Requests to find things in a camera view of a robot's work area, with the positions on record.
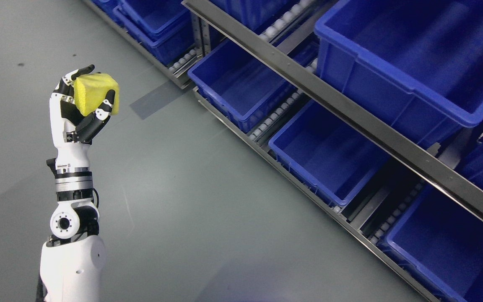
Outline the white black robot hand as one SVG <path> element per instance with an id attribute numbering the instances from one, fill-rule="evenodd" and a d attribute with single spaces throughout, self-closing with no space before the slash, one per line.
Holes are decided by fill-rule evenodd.
<path id="1" fill-rule="evenodd" d="M 82 75 L 99 73 L 94 69 L 91 64 L 63 75 L 49 98 L 52 143 L 57 156 L 46 163 L 54 175 L 88 172 L 88 149 L 113 115 L 114 90 L 107 92 L 99 107 L 87 116 L 75 107 L 74 81 Z"/>

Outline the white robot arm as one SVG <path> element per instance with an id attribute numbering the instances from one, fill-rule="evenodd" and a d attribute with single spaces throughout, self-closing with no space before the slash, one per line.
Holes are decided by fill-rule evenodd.
<path id="1" fill-rule="evenodd" d="M 106 247 L 99 236 L 99 196 L 88 166 L 46 164 L 55 178 L 57 206 L 42 245 L 37 302 L 99 302 Z"/>

